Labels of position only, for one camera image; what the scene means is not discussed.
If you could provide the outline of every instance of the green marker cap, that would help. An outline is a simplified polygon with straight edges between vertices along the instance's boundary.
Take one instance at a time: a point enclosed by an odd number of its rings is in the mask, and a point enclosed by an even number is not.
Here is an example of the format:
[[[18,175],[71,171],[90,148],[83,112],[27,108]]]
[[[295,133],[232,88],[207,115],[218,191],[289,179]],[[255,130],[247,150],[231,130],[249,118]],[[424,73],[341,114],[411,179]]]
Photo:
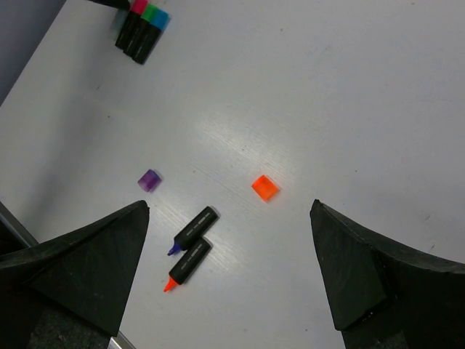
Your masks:
[[[145,7],[144,12],[142,13],[142,16],[140,16],[143,20],[146,20],[150,22],[152,20],[153,15],[157,12],[157,6],[148,4],[147,7]]]

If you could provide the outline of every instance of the orange marker tip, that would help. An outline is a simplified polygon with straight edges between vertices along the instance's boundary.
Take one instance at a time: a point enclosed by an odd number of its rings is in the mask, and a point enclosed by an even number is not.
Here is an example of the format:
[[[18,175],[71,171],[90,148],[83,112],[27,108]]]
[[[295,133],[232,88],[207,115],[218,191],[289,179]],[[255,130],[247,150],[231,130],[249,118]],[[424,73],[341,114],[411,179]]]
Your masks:
[[[173,278],[170,276],[169,280],[168,280],[168,283],[166,284],[165,289],[163,290],[163,292],[171,291],[176,286],[179,286],[179,284],[175,280],[173,280]]]

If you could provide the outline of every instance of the highlighter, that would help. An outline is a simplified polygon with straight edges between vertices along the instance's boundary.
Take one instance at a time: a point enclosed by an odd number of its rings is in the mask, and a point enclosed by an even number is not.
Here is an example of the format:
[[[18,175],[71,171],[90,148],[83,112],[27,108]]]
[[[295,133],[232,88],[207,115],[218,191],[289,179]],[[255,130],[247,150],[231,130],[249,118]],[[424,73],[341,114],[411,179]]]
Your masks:
[[[136,51],[137,47],[139,46],[140,40],[144,35],[145,31],[148,29],[150,25],[150,21],[152,20],[154,14],[157,12],[157,6],[148,4],[140,18],[137,20],[136,25],[134,26],[134,30],[131,32],[131,35],[128,39],[128,44],[124,48],[124,53],[128,56],[132,56]]]
[[[168,292],[174,287],[182,285],[202,263],[203,258],[210,250],[211,245],[204,238],[199,238],[169,271],[169,281],[164,292]]]
[[[190,249],[190,247],[211,227],[217,218],[217,213],[210,206],[203,209],[201,213],[197,214],[197,216],[174,237],[174,245],[169,250],[168,256],[176,254],[179,251]]]
[[[152,52],[153,47],[156,45],[160,35],[168,25],[169,15],[158,9],[150,21],[148,29],[140,39],[139,46],[136,52],[132,55],[134,62],[144,64],[149,54]]]
[[[147,0],[136,0],[133,4],[129,13],[124,21],[123,27],[119,32],[118,38],[116,39],[115,46],[120,49],[125,49],[128,44],[128,40],[131,36],[137,21],[140,19],[140,15],[144,12],[147,6]]]

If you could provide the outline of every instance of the white surface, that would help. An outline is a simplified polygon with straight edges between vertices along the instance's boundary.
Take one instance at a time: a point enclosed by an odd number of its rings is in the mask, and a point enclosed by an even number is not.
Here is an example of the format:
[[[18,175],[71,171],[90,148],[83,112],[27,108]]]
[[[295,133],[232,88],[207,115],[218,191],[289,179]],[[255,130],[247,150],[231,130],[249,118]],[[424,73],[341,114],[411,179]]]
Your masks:
[[[39,241],[149,203],[121,327],[137,349],[343,348],[315,198],[465,262],[462,0],[162,7],[139,66],[109,39],[114,10],[68,0],[0,109],[0,200]],[[282,188],[269,204],[250,188],[263,173]],[[214,249],[164,294],[172,237],[207,204]]]

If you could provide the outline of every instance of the pink marker cap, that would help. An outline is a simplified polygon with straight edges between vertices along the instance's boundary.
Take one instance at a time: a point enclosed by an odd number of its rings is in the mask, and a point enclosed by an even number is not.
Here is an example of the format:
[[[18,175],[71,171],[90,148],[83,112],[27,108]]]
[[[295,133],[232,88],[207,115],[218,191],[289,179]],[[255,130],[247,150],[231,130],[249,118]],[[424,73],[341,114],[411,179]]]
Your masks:
[[[136,0],[131,7],[132,12],[136,12],[138,15],[142,15],[147,6],[147,0]]]

